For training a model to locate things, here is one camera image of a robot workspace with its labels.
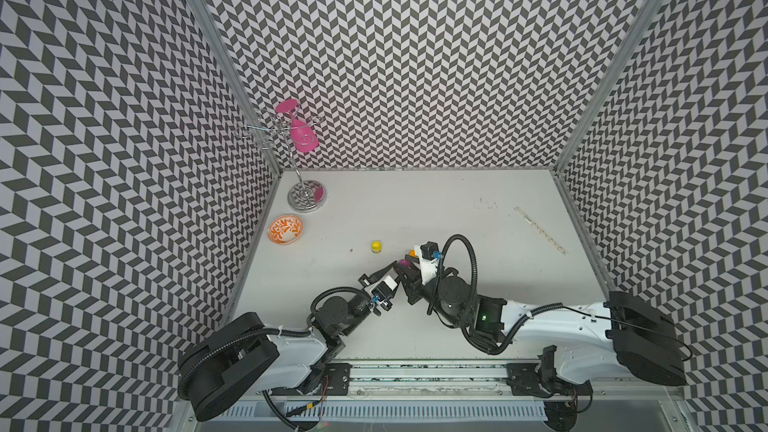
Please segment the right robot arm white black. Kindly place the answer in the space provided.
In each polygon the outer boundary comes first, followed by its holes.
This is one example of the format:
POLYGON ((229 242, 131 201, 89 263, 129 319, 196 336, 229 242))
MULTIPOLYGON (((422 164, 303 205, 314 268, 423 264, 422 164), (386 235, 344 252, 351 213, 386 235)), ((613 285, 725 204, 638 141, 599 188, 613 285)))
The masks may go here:
POLYGON ((394 266, 410 303, 432 305, 444 326, 458 330, 488 356, 515 342, 542 344, 535 391, 569 394, 595 378, 632 376, 655 385, 681 387, 692 350, 672 318, 627 292, 612 291, 604 302, 566 306, 523 304, 485 295, 449 269, 429 281, 406 260, 394 266))

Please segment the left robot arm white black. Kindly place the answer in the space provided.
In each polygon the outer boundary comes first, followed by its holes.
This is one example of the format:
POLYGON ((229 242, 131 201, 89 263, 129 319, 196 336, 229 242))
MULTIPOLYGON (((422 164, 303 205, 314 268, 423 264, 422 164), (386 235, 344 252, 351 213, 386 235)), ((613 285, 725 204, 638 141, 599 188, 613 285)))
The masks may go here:
POLYGON ((192 346, 178 362, 177 393, 200 421, 211 420, 249 392, 289 391, 308 395, 327 389, 329 364, 345 347, 343 339, 370 315, 392 307, 399 265, 318 294, 302 330, 265 325, 247 312, 192 346))

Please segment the orange patterned ceramic bowl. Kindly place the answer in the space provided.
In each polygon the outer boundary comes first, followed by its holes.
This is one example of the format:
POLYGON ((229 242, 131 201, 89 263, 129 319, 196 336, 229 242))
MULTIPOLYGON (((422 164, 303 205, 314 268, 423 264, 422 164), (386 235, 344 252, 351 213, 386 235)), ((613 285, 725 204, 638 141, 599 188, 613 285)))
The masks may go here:
POLYGON ((304 223, 296 215, 281 215, 275 218, 267 228, 268 239, 277 245, 289 245, 302 235, 304 223))

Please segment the chrome glass holder stand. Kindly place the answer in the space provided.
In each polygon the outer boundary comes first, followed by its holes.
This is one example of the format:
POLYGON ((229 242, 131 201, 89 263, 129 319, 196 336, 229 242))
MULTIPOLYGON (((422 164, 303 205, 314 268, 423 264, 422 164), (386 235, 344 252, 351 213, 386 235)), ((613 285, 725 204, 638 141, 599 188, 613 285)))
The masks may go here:
POLYGON ((297 177, 297 183, 294 184, 287 193, 287 203, 289 207, 297 213, 310 213, 318 210, 327 198, 326 187, 314 179, 306 179, 298 166, 298 152, 289 137, 290 119, 287 127, 257 127, 254 125, 245 125, 247 132, 266 132, 271 139, 285 142, 288 148, 288 160, 290 169, 297 177))

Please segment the clear plastic ruler strip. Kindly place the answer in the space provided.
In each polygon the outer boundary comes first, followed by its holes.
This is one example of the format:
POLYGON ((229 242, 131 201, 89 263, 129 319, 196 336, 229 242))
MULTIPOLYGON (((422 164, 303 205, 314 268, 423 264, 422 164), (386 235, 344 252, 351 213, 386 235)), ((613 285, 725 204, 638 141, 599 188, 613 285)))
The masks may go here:
POLYGON ((566 255, 568 251, 557 242, 543 227, 541 227, 529 214, 527 214, 522 208, 515 207, 514 210, 523 218, 523 220, 534 229, 541 237, 543 237, 547 243, 557 250, 560 254, 566 255))

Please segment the pink plastic wine glass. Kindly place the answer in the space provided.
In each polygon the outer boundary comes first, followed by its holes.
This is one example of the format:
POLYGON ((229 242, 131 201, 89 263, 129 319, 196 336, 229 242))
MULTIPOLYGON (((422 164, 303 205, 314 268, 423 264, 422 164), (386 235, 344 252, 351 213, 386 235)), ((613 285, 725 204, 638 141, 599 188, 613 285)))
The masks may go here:
POLYGON ((288 99, 275 108, 278 114, 286 115, 290 119, 289 137, 300 153, 309 153, 319 146, 319 139, 314 129, 306 122, 298 118, 299 102, 296 99, 288 99))

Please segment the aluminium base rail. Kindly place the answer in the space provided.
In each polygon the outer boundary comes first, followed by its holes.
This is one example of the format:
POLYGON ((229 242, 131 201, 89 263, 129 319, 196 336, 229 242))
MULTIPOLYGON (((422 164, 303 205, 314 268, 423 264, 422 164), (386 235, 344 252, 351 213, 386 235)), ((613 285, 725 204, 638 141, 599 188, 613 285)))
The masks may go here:
POLYGON ((606 357, 562 362, 550 350, 536 360, 334 362, 307 354, 280 352, 221 355, 188 360, 180 369, 178 394, 192 402, 202 420, 221 414, 243 397, 272 392, 279 397, 346 397, 356 400, 471 400, 524 397, 565 400, 586 396, 594 382, 616 380, 630 388, 665 385, 643 366, 637 376, 606 357))

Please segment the aluminium corner post left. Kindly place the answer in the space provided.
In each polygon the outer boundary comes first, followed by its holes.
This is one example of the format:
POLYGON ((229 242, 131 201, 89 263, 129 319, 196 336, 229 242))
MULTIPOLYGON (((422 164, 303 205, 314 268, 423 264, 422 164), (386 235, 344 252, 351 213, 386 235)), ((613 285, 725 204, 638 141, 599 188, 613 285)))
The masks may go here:
POLYGON ((229 54, 205 0, 186 0, 186 2, 209 45, 240 111, 245 117, 246 129, 255 136, 256 143, 261 147, 262 154, 270 170, 279 175, 282 172, 282 168, 273 152, 270 140, 265 135, 266 127, 262 124, 260 116, 248 97, 244 84, 236 70, 235 63, 229 54))

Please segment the aluminium corner post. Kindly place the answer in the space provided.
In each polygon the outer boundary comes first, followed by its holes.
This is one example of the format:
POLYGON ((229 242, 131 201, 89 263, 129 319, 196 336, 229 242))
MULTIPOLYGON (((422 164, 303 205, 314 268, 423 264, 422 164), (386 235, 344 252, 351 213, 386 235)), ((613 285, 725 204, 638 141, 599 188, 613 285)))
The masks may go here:
POLYGON ((568 167, 603 106, 608 101, 613 88, 621 78, 624 69, 639 47, 643 37, 651 28, 664 2, 665 0, 643 0, 637 16, 628 29, 626 36, 622 39, 613 60, 600 80, 593 96, 584 107, 573 133, 555 162, 553 167, 554 173, 561 174, 568 167))
POLYGON ((262 154, 270 170, 279 175, 282 172, 282 168, 273 152, 270 140, 265 135, 266 127, 262 124, 260 116, 248 97, 244 84, 236 70, 235 63, 229 54, 205 0, 186 0, 186 2, 209 45, 240 111, 245 117, 246 129, 255 136, 256 143, 261 147, 262 154))

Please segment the aluminium corner post right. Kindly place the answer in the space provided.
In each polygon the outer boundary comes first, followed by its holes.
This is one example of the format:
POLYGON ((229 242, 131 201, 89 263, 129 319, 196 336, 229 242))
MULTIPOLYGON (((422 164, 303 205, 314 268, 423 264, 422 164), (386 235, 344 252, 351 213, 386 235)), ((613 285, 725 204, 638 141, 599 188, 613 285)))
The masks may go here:
POLYGON ((643 37, 651 28, 664 2, 665 0, 643 0, 637 16, 628 29, 626 36, 622 39, 613 60, 600 80, 593 96, 584 107, 573 133, 555 162, 553 167, 554 173, 561 174, 568 167, 603 106, 608 101, 613 88, 621 78, 624 69, 639 47, 643 37))

